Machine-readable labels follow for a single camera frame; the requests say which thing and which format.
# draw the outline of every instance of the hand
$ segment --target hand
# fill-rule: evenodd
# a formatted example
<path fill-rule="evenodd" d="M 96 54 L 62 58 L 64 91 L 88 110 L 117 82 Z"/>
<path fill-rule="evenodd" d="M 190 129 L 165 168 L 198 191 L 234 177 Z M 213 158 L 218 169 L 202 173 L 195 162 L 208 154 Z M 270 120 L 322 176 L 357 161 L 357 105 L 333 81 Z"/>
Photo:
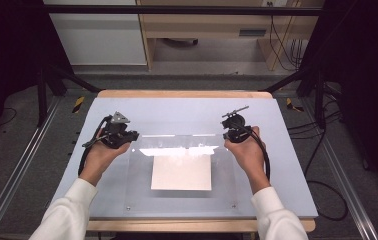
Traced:
<path fill-rule="evenodd" d="M 112 161 L 114 161 L 119 155 L 125 153 L 129 147 L 130 143 L 125 143 L 120 148 L 113 149 L 109 148 L 101 141 L 96 142 L 93 144 L 86 157 L 86 164 L 79 178 L 96 186 L 101 179 L 102 174 L 107 170 Z"/>
<path fill-rule="evenodd" d="M 253 126 L 252 130 L 260 136 L 260 129 L 257 126 Z M 229 139 L 226 139 L 224 147 L 233 153 L 239 166 L 245 171 L 253 194 L 263 188 L 270 187 L 270 182 L 264 173 L 264 154 L 254 138 L 249 137 L 241 143 L 232 143 Z"/>

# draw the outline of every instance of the white paper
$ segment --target white paper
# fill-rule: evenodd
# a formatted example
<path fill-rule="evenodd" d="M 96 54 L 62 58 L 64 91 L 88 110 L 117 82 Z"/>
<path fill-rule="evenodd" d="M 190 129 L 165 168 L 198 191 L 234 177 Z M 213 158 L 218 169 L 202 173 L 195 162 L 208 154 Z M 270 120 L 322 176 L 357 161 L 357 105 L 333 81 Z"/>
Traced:
<path fill-rule="evenodd" d="M 211 155 L 155 156 L 151 189 L 211 191 Z"/>

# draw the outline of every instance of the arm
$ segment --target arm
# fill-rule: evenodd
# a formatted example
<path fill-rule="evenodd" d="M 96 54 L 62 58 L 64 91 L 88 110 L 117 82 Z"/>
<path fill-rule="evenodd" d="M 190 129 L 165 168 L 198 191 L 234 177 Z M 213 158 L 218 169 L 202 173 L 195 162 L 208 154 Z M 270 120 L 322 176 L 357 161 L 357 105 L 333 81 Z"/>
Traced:
<path fill-rule="evenodd" d="M 111 162 L 129 148 L 110 149 L 101 142 L 92 146 L 86 165 L 65 197 L 46 210 L 42 223 L 30 239 L 84 239 L 89 222 L 89 206 L 95 197 L 96 185 Z"/>
<path fill-rule="evenodd" d="M 259 136 L 259 128 L 253 127 Z M 264 173 L 264 155 L 257 142 L 249 137 L 242 143 L 225 140 L 224 146 L 245 171 L 252 190 L 260 239 L 308 239 L 299 218 L 284 208 Z"/>

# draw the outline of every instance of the white long-sleeve shirt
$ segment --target white long-sleeve shirt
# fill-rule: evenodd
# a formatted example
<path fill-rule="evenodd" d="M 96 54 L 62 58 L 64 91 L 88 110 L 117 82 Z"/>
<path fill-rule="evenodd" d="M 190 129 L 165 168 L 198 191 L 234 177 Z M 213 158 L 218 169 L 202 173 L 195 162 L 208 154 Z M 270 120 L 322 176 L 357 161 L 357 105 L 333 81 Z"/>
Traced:
<path fill-rule="evenodd" d="M 84 239 L 89 222 L 89 206 L 96 188 L 76 179 L 65 197 L 46 210 L 42 223 L 30 237 L 32 240 Z M 273 187 L 258 191 L 251 199 L 258 222 L 260 239 L 308 239 L 299 218 L 285 209 Z"/>

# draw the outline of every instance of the aluminum rail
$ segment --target aluminum rail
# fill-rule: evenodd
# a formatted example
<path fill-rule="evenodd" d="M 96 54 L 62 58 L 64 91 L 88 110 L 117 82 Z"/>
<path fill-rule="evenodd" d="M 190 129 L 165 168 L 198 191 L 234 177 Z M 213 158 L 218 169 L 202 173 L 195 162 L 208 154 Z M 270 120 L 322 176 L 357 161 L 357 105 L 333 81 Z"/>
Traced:
<path fill-rule="evenodd" d="M 48 116 L 44 121 L 43 125 L 38 127 L 34 132 L 30 142 L 28 143 L 24 153 L 21 155 L 20 160 L 18 161 L 14 171 L 12 172 L 8 182 L 6 183 L 4 189 L 0 194 L 0 221 L 8 209 L 9 204 L 11 203 L 12 198 L 14 197 L 15 192 L 18 189 L 18 186 L 24 177 L 24 174 L 30 165 L 33 157 L 39 148 L 39 145 L 52 122 L 52 119 L 55 115 L 61 97 L 53 97 L 52 103 L 48 110 Z"/>
<path fill-rule="evenodd" d="M 163 6 L 163 5 L 21 5 L 23 10 L 74 14 L 192 14 L 192 15 L 273 15 L 322 16 L 342 14 L 340 10 L 288 7 Z"/>

